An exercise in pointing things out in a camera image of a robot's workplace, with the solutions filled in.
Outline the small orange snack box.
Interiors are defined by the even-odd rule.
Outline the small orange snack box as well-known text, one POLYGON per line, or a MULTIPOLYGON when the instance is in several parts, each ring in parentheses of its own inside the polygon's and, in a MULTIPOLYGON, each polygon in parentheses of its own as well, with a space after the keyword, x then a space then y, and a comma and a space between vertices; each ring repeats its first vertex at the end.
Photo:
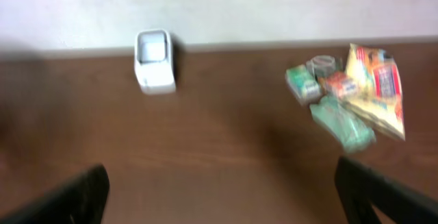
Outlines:
POLYGON ((359 91, 359 85, 356 81, 344 72, 334 72, 328 77, 321 78, 320 83, 325 92, 338 99, 355 95, 359 91))

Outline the dark green balm box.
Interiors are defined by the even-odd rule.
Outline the dark green balm box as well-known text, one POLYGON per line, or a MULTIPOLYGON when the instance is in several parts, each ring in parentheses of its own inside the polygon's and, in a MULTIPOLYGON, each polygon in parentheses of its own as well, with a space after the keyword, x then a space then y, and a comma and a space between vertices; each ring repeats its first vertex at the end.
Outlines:
POLYGON ((315 77, 329 77, 334 72, 343 71, 343 60, 330 55, 317 55, 305 63, 309 73, 315 77))

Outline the teal snack pack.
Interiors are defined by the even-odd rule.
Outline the teal snack pack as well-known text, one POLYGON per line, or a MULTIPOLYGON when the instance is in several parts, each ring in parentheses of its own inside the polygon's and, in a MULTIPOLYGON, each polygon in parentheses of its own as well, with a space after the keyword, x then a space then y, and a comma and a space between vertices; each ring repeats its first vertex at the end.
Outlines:
POLYGON ((309 108, 314 121, 334 136, 345 152, 361 151, 376 142, 373 129, 344 108, 339 99, 327 95, 309 108))

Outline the small teal snack box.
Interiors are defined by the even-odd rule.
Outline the small teal snack box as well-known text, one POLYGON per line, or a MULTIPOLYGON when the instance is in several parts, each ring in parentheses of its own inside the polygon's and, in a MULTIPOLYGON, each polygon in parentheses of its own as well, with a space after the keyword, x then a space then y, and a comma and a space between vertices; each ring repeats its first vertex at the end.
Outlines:
POLYGON ((285 80, 301 105, 307 105, 322 96, 322 89, 305 65, 299 65, 285 72, 285 80))

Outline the yellow snack chip bag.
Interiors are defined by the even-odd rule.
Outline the yellow snack chip bag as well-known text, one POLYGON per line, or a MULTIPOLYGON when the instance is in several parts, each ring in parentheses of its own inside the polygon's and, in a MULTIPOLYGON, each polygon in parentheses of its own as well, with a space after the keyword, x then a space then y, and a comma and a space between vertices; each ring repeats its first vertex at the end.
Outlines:
POLYGON ((359 92, 343 104, 380 132, 405 139, 403 96, 394 57, 383 49, 350 45, 345 74, 359 92))

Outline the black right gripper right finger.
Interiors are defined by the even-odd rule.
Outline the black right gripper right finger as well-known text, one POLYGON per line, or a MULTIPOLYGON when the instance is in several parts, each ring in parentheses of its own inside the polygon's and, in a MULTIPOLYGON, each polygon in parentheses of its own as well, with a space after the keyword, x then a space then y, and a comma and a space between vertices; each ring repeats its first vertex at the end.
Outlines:
POLYGON ((437 201, 345 156, 338 159, 335 186, 349 223, 380 223, 374 208, 394 223, 437 222, 437 201))

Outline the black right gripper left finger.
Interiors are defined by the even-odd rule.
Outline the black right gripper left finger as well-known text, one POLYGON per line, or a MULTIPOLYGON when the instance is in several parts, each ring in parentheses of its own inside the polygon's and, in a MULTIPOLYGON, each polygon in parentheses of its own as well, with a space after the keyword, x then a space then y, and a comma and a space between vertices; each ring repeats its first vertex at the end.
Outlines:
POLYGON ((101 224, 110 181, 102 164, 54 188, 38 199, 1 218, 3 224, 101 224))

